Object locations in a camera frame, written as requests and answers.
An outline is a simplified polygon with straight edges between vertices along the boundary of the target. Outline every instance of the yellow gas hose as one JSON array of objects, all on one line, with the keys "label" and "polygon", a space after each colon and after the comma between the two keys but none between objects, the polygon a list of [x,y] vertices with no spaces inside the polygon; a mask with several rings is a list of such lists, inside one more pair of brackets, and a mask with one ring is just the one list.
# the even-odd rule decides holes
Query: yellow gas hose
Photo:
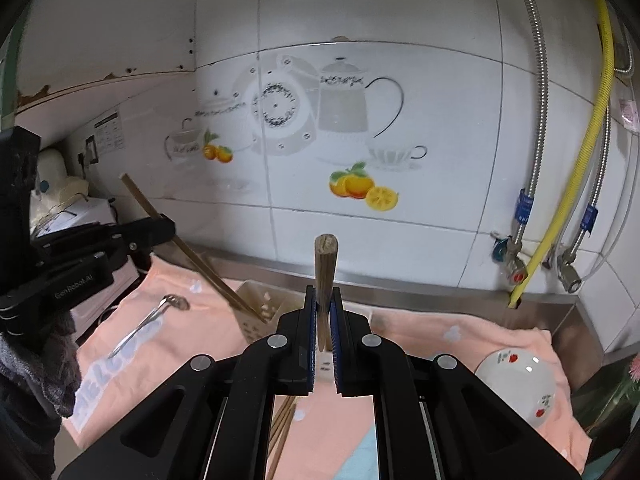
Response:
[{"label": "yellow gas hose", "polygon": [[598,133],[607,110],[611,87],[613,85],[613,36],[611,33],[611,22],[609,21],[609,11],[607,10],[606,1],[596,0],[596,8],[598,9],[600,35],[602,37],[602,73],[600,75],[600,87],[598,88],[596,104],[593,107],[591,120],[587,127],[587,131],[584,134],[580,152],[578,152],[578,158],[575,161],[574,170],[569,178],[569,183],[564,190],[564,195],[556,209],[551,224],[546,228],[546,233],[542,238],[542,241],[527,264],[527,272],[529,275],[521,284],[514,288],[511,293],[511,297],[509,299],[510,308],[516,307],[516,303],[524,292],[524,289],[533,276],[533,273],[536,272],[536,269],[542,262],[542,259],[549,252],[551,244],[556,241],[560,229],[562,229],[562,226],[566,222],[567,217],[574,206],[575,200],[578,198],[580,183],[582,182],[584,173],[589,167],[591,153],[593,153],[593,149],[596,145]]}]

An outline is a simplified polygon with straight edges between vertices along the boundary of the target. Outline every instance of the pink flower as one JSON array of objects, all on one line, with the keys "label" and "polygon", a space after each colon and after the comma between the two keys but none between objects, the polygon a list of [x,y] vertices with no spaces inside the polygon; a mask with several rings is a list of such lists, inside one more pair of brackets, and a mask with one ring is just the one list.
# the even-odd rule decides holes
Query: pink flower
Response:
[{"label": "pink flower", "polygon": [[640,354],[637,354],[636,357],[634,357],[634,360],[631,361],[629,366],[629,375],[633,382],[640,382]]}]

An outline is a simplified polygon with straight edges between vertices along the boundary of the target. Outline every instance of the blue label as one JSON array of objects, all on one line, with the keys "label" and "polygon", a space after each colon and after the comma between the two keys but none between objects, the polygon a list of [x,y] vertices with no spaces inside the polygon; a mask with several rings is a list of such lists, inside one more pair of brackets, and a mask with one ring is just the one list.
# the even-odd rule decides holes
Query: blue label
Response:
[{"label": "blue label", "polygon": [[593,225],[596,223],[597,217],[598,210],[594,208],[594,206],[588,205],[587,209],[584,210],[584,215],[582,216],[582,221],[580,222],[580,229],[584,229],[589,234],[591,234]]},{"label": "blue label", "polygon": [[515,219],[520,224],[526,224],[529,221],[529,215],[531,215],[531,208],[533,207],[533,198],[524,194],[524,189],[520,190],[518,197],[518,204],[516,205]]}]

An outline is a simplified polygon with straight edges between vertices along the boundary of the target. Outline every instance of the braided metal hose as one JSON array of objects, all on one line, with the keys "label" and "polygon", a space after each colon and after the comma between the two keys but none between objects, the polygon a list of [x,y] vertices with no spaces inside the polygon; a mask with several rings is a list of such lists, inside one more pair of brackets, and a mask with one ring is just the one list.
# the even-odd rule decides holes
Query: braided metal hose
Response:
[{"label": "braided metal hose", "polygon": [[631,79],[634,75],[635,63],[634,63],[634,49],[631,44],[631,38],[629,37],[629,31],[623,23],[620,23],[622,29],[622,43],[626,50],[626,66],[624,68],[613,68],[614,72],[620,77]]},{"label": "braided metal hose", "polygon": [[[598,199],[600,198],[600,192],[602,191],[602,182],[604,181],[604,174],[607,171],[607,157],[609,156],[609,147],[611,144],[611,101],[607,106],[607,111],[604,116],[604,123],[602,128],[602,145],[600,147],[600,162],[598,164],[598,170],[596,172],[596,178],[593,181],[591,187],[591,195],[589,196],[588,208],[595,208]],[[563,259],[568,263],[573,263],[575,256],[578,253],[578,248],[584,240],[584,235],[587,234],[587,229],[583,227],[583,222],[580,222],[580,228],[575,234],[574,241],[569,248],[564,252]]]},{"label": "braided metal hose", "polygon": [[[549,79],[546,63],[545,37],[542,33],[542,22],[538,12],[536,0],[524,0],[529,15],[529,25],[533,34],[533,45],[536,53],[536,76],[538,79],[538,126],[536,129],[536,141],[534,145],[533,161],[529,181],[525,188],[526,198],[532,201],[536,194],[538,178],[540,177],[540,167],[542,166],[542,153],[545,149],[546,134],[546,112],[549,101]],[[526,221],[518,222],[516,233],[513,236],[513,243],[517,247],[522,244]]]}]

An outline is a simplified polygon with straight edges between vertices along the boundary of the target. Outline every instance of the wall tile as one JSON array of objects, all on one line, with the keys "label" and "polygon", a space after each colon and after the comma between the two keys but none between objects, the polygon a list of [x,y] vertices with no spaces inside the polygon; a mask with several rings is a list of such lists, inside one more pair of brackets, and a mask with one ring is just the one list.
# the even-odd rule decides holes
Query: wall tile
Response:
[{"label": "wall tile", "polygon": [[640,309],[636,309],[622,331],[607,348],[607,352],[620,350],[640,341]]},{"label": "wall tile", "polygon": [[220,155],[201,158],[202,184],[183,189],[176,198],[202,202],[269,205],[261,132],[252,103],[257,99],[255,54],[235,57],[196,70],[196,126],[215,137],[213,146],[228,148],[232,160]]},{"label": "wall tile", "polygon": [[622,119],[622,113],[620,111],[620,100],[632,101],[634,98],[631,86],[622,80],[615,78],[613,81],[613,88],[611,90],[611,117],[616,120],[621,126],[624,126],[625,121]]},{"label": "wall tile", "polygon": [[[424,46],[338,43],[268,52],[260,66],[273,206],[476,230],[497,135],[496,62]],[[355,70],[358,81],[348,89],[318,83],[350,76],[340,70]],[[397,113],[397,85],[404,106],[376,136]],[[332,175],[340,188],[335,172],[349,171],[394,190],[397,205],[377,210],[336,196],[344,190],[331,191]],[[351,196],[372,185],[352,182]]]},{"label": "wall tile", "polygon": [[474,235],[446,229],[274,209],[281,261],[313,264],[316,236],[340,243],[338,270],[408,282],[455,286]]},{"label": "wall tile", "polygon": [[37,133],[41,139],[40,149],[43,150],[65,139],[69,132],[74,132],[105,110],[117,107],[119,103],[155,86],[191,75],[187,72],[153,74],[90,86],[27,108],[16,115],[15,123]]},{"label": "wall tile", "polygon": [[[536,250],[536,243],[523,243],[523,248],[527,253],[533,254]],[[502,272],[502,267],[495,264],[491,260],[492,250],[494,248],[494,239],[490,235],[478,234],[474,241],[466,263],[465,272],[460,280],[460,286],[464,288],[482,288],[488,290],[511,290],[512,287],[506,281]],[[575,269],[581,276],[584,276],[596,261],[597,254],[588,251],[578,251]],[[523,256],[524,262],[527,263],[528,258]],[[527,285],[527,292],[538,294],[564,294],[562,285],[553,276],[550,270],[539,268],[533,275]]]},{"label": "wall tile", "polygon": [[95,124],[117,112],[124,149],[101,153],[98,163],[86,168],[91,192],[100,196],[127,194],[119,180],[123,172],[129,173],[150,198],[174,189],[179,184],[180,171],[167,157],[164,142],[169,134],[181,130],[185,118],[194,118],[194,83],[193,73],[185,74],[122,102],[76,130],[65,140],[68,170],[82,175],[77,153],[84,152],[85,139],[95,134]]},{"label": "wall tile", "polygon": [[260,0],[260,48],[336,36],[428,44],[500,59],[495,0]]},{"label": "wall tile", "polygon": [[[536,131],[535,99],[534,76],[523,70],[505,66],[500,139],[492,183],[480,224],[481,232],[511,233],[516,199],[529,177],[533,136]],[[542,239],[564,193],[564,186],[573,169],[592,109],[592,105],[584,99],[558,85],[550,85],[542,172],[527,224],[526,239]],[[600,213],[591,237],[586,238],[582,244],[585,250],[599,251],[607,237],[622,192],[629,145],[629,133],[614,123],[607,173],[598,202]],[[565,242],[574,236],[580,223],[593,176],[592,174],[587,182],[586,191],[568,225],[563,239]]]},{"label": "wall tile", "polygon": [[633,301],[607,263],[584,283],[579,295],[602,347],[608,348],[635,312]]},{"label": "wall tile", "polygon": [[[602,51],[594,0],[536,0],[545,35],[551,81],[593,101]],[[522,0],[498,0],[504,61],[535,71],[535,54]]]},{"label": "wall tile", "polygon": [[258,0],[196,1],[196,65],[258,50]]},{"label": "wall tile", "polygon": [[[164,199],[153,199],[151,203],[175,222],[178,235],[186,242],[276,259],[271,218],[266,207]],[[114,204],[121,222],[146,216],[128,196],[116,197]]]},{"label": "wall tile", "polygon": [[[634,145],[632,151],[637,153],[637,139],[634,139]],[[616,222],[612,226],[610,236],[607,239],[606,250],[613,242],[620,225],[622,224],[622,218],[626,212],[628,204],[628,197],[630,193],[630,187],[633,178],[635,177],[636,158],[634,158],[633,164],[630,168],[629,182],[625,186],[622,199],[620,200],[620,208],[616,214]],[[622,283],[626,286],[626,290],[629,291],[631,298],[634,300],[634,304],[640,304],[640,280],[638,279],[638,256],[640,254],[640,237],[638,236],[638,225],[640,224],[640,199],[638,198],[639,190],[636,188],[634,198],[631,202],[631,209],[629,216],[626,220],[625,228],[620,235],[620,241],[616,244],[613,251],[609,255],[607,261],[611,267],[616,271],[616,274],[622,280]]]},{"label": "wall tile", "polygon": [[193,70],[195,0],[33,0],[18,90],[49,94],[106,78]]}]

